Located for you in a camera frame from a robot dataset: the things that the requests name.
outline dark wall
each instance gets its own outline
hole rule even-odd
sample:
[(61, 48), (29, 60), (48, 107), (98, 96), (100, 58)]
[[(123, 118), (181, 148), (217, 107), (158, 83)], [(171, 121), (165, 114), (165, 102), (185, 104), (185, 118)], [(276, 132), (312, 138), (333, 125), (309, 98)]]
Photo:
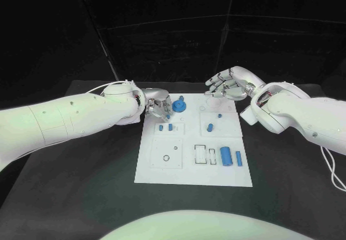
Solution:
[(342, 1), (85, 2), (122, 78), (204, 82), (238, 65), (320, 84), (346, 56)]
[[(116, 79), (83, 1), (5, 1), (0, 8), (0, 110), (64, 97), (73, 80)], [(28, 158), (0, 173), (0, 206)]]

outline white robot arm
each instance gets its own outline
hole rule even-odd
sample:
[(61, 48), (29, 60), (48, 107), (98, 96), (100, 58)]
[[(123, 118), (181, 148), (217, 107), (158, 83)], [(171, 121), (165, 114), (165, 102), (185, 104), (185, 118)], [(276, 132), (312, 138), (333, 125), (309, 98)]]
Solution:
[(287, 82), (266, 84), (246, 68), (235, 66), (205, 83), (205, 93), (238, 101), (250, 96), (251, 104), (241, 117), (257, 122), (276, 134), (295, 127), (307, 141), (346, 155), (346, 102), (328, 97), (310, 98)]
[[(101, 95), (90, 93), (107, 86)], [(168, 121), (169, 92), (119, 81), (88, 93), (0, 111), (0, 171), (36, 150), (88, 136), (114, 125), (140, 122), (145, 109)]]

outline small blue piece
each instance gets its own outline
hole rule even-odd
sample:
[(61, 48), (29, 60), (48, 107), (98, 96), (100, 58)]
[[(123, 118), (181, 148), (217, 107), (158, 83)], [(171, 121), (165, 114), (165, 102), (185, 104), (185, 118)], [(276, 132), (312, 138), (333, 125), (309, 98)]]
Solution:
[(234, 165), (230, 147), (224, 146), (220, 149), (220, 151), (221, 151), (222, 165), (224, 166)]
[(211, 132), (214, 130), (214, 124), (209, 123), (207, 131)]
[(240, 151), (237, 151), (237, 152), (235, 152), (235, 155), (237, 155), (238, 167), (241, 167), (241, 166), (244, 165), (244, 163), (243, 163), (243, 156), (241, 156), (241, 152), (240, 152)]
[(176, 113), (182, 113), (186, 110), (186, 102), (184, 96), (181, 96), (179, 100), (173, 102), (172, 109)]

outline black table surface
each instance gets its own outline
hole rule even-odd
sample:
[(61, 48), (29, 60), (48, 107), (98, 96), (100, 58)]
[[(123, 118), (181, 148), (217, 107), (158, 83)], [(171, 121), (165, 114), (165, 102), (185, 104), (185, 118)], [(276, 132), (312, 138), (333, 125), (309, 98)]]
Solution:
[[(74, 81), (67, 96), (104, 81)], [(204, 93), (204, 83), (139, 82), (140, 88)], [(316, 84), (299, 86), (312, 97)], [(241, 112), (250, 99), (235, 103)], [(209, 210), (274, 223), (318, 240), (346, 239), (346, 193), (331, 180), (320, 147), (289, 128), (274, 134), (241, 119), (253, 187), (134, 183), (142, 122), (32, 153), (0, 209), (0, 239), (96, 240), (133, 220), (173, 210)], [(346, 157), (333, 153), (346, 182)]]

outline robotic hand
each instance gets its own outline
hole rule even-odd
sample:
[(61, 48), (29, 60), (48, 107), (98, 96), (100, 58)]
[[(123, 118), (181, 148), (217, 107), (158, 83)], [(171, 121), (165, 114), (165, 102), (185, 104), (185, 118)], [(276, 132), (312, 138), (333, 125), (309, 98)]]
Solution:
[[(106, 87), (101, 95), (91, 92)], [(146, 113), (168, 121), (169, 92), (140, 89), (132, 81), (109, 83), (84, 94), (0, 111), (0, 171), (36, 150), (88, 136), (114, 125), (140, 122)]]
[(307, 141), (346, 155), (346, 102), (328, 97), (310, 98), (287, 82), (266, 84), (246, 68), (235, 66), (205, 83), (207, 95), (238, 101), (250, 96), (251, 104), (241, 117), (276, 134), (295, 127)]

